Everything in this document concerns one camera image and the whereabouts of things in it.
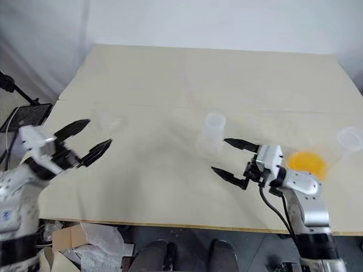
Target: white cable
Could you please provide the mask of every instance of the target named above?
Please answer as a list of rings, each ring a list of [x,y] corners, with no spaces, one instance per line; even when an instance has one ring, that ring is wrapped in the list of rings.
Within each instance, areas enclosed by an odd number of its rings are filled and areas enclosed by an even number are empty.
[[[18,111],[18,109],[20,108],[21,106],[18,106],[16,108],[16,110],[14,110],[14,113],[12,114],[12,116],[10,117],[10,120],[9,122],[7,123],[7,126],[6,126],[6,130],[5,130],[5,145],[6,145],[6,152],[9,153],[9,146],[7,144],[7,131],[9,130],[9,126],[10,126],[10,123],[12,121],[12,119],[14,118],[16,112]]]
[[[51,247],[51,246],[52,246],[52,243],[46,244],[46,245],[36,245],[35,247],[36,248],[46,248],[46,247]]]

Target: pant leg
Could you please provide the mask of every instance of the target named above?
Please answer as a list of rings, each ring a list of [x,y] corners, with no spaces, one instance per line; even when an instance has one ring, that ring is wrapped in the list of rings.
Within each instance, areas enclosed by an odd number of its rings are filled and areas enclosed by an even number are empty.
[[[133,261],[129,272],[162,271],[167,253],[165,241],[155,241],[143,248]]]
[[[238,272],[237,256],[230,244],[217,240],[211,251],[209,272]]]

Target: black cable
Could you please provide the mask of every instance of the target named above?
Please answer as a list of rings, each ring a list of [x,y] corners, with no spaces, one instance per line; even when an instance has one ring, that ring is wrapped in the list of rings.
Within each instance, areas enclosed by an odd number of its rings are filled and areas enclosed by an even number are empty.
[[[283,222],[283,224],[285,225],[285,227],[288,229],[289,233],[290,233],[290,236],[292,237],[292,234],[291,234],[291,230],[290,230],[290,227],[289,225],[287,224],[285,218],[282,216],[282,214],[275,208],[273,207],[270,202],[268,202],[268,200],[266,199],[264,193],[263,193],[263,187],[260,186],[260,196],[263,200],[263,202],[265,202],[265,204],[275,212],[275,214],[277,214],[277,216],[281,219],[281,221]]]
[[[3,152],[3,154],[1,155],[1,157],[0,157],[0,165],[1,165],[2,161],[5,159],[6,154],[7,154],[7,150],[5,150],[5,151]]]
[[[19,130],[17,130],[14,133],[14,137],[12,138],[11,143],[10,143],[10,146],[9,146],[9,151],[6,154],[6,158],[5,158],[5,171],[6,170],[9,170],[9,162],[10,162],[11,150],[12,150],[12,148],[14,146],[14,143],[15,143],[16,138],[18,137],[18,133],[19,133]]]
[[[285,216],[286,216],[286,219],[287,219],[287,221],[288,221],[288,225],[289,225],[289,227],[290,227],[290,231],[291,231],[290,236],[291,236],[291,238],[293,239],[293,241],[294,241],[294,243],[295,243],[296,247],[297,247],[297,248],[299,248],[299,247],[297,246],[297,240],[296,240],[295,232],[294,232],[293,227],[292,227],[292,225],[291,225],[291,221],[290,221],[290,217],[289,217],[289,213],[288,213],[288,206],[286,205],[286,199],[285,199],[285,197],[284,197],[284,196],[282,196],[281,198],[282,198],[282,204],[284,205]]]

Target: black stand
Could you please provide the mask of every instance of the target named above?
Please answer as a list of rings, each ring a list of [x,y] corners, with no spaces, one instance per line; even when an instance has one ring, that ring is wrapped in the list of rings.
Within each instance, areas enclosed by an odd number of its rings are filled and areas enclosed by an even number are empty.
[[[16,84],[14,79],[9,76],[5,75],[3,72],[0,71],[0,88],[4,89],[7,92],[14,92],[17,91],[25,100],[27,100],[31,106],[39,105],[39,98],[32,100],[25,92],[22,91]]]

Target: gray floor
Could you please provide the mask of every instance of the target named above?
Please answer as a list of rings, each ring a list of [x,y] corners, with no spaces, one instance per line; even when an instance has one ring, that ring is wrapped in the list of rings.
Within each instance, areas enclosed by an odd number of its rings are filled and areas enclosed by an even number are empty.
[[[132,227],[132,239],[137,253],[146,244],[164,239],[178,246],[177,269],[182,271],[206,271],[211,241],[228,241],[238,256],[240,271],[265,272],[269,264],[298,262],[299,255],[291,239],[281,240],[275,234],[216,231],[208,229]],[[339,253],[347,263],[349,272],[363,271],[363,237],[336,237]]]

